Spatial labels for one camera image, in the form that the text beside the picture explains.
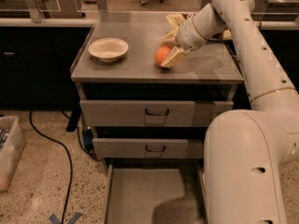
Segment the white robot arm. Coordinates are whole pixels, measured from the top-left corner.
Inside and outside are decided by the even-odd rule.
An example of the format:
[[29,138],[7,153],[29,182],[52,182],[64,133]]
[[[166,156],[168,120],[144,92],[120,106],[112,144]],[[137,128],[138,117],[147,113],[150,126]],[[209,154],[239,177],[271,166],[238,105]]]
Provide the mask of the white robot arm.
[[299,94],[251,17],[254,0],[211,0],[161,43],[162,66],[186,59],[214,34],[230,31],[250,101],[217,116],[206,131],[208,224],[287,224],[278,167],[299,154]]

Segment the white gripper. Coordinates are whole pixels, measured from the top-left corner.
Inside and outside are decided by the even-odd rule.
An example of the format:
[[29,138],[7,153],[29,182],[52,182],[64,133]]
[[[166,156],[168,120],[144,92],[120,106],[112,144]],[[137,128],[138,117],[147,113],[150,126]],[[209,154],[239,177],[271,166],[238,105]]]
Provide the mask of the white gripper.
[[174,46],[162,61],[162,68],[171,68],[175,64],[184,61],[189,51],[198,50],[205,45],[206,40],[200,30],[200,24],[200,18],[192,16],[179,26],[178,32],[173,30],[160,40],[160,47]]

